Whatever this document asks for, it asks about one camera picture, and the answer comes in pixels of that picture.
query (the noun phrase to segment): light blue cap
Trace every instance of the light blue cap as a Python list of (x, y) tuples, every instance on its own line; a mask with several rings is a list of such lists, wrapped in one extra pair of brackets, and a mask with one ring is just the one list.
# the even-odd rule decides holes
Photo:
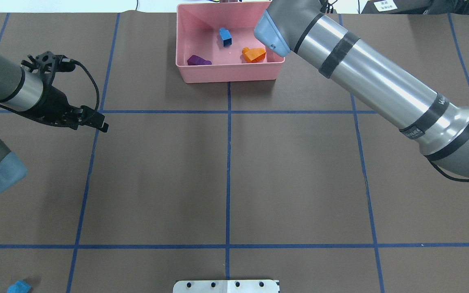
[(28, 173), (14, 152), (8, 153), (0, 162), (0, 193), (16, 184)]
[(8, 287), (7, 293), (28, 293), (30, 289), (32, 289), (32, 286), (28, 285), (28, 283), (23, 280), (19, 280)]
[(285, 57), (291, 51), (267, 10), (254, 28), (254, 36), (281, 57)]

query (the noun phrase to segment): cable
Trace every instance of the cable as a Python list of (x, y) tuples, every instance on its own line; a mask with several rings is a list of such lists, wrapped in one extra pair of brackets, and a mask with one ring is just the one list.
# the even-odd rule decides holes
[(457, 182), (469, 182), (469, 179), (461, 179), (461, 178), (455, 178), (455, 177), (452, 177), (448, 174), (446, 174), (441, 168), (439, 168), (439, 166), (437, 166), (436, 164), (430, 162), (430, 164), (432, 165), (433, 168), (435, 168), (435, 170), (437, 170), (439, 173), (441, 173), (441, 175), (445, 176), (446, 178), (450, 179), (450, 180), (453, 180), (453, 181), (457, 181)]
[(77, 122), (77, 123), (72, 123), (72, 124), (56, 124), (54, 122), (45, 122), (41, 119), (38, 119), (36, 117), (33, 117), (31, 115), (28, 115), (28, 114), (25, 114), (23, 112), (19, 112), (19, 111), (16, 111), (12, 108), (9, 108), (5, 105), (2, 105), (0, 104), (0, 108), (2, 109), (5, 109), (7, 111), (10, 111), (12, 113), (15, 113), (21, 117), (24, 117), (24, 118), (27, 118), (27, 119), (30, 119), (34, 122), (37, 122), (37, 123), (41, 123), (41, 124), (44, 124), (44, 125), (47, 125), (47, 126), (54, 126), (54, 127), (75, 127), (75, 126), (80, 126), (80, 125), (83, 125), (84, 123), (86, 123), (88, 120), (90, 120), (94, 115), (95, 113), (97, 113), (97, 110), (99, 109), (99, 101), (100, 101), (100, 95), (99, 95), (99, 88), (97, 86), (97, 83), (95, 82), (95, 80), (93, 79), (92, 75), (90, 74), (90, 72), (86, 69), (86, 67), (84, 67), (84, 65), (82, 65), (82, 63), (80, 63), (79, 61), (77, 60), (72, 60), (73, 63), (75, 65), (78, 65), (82, 68), (82, 70), (84, 70), (84, 72), (86, 73), (86, 75), (88, 75), (88, 77), (90, 78), (92, 84), (93, 84), (93, 87), (95, 88), (95, 94), (96, 94), (96, 102), (95, 102), (95, 109), (94, 109), (94, 112), (91, 113), (91, 115), (89, 115), (88, 117), (82, 119), (80, 122)]

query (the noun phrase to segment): pink bin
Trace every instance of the pink bin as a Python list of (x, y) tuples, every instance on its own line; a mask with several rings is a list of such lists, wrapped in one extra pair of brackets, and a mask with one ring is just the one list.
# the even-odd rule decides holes
[[(285, 59), (265, 48), (259, 63), (247, 63), (242, 49), (264, 48), (253, 31), (269, 6), (265, 2), (180, 4), (177, 6), (177, 54), (175, 63), (186, 83), (276, 79)], [(232, 45), (224, 47), (218, 30), (227, 28)], [(212, 65), (189, 66), (197, 55)]]

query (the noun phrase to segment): purple object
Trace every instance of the purple object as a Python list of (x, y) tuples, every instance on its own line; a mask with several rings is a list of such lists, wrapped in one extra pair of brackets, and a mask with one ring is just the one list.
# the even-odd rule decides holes
[(211, 65), (211, 61), (203, 59), (197, 55), (192, 55), (188, 59), (188, 65)]

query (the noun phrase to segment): white label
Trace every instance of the white label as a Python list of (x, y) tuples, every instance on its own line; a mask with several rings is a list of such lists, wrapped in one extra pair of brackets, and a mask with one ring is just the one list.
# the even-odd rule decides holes
[(397, 9), (394, 0), (378, 1), (374, 2), (374, 5), (376, 5), (377, 11), (393, 11), (394, 9)]

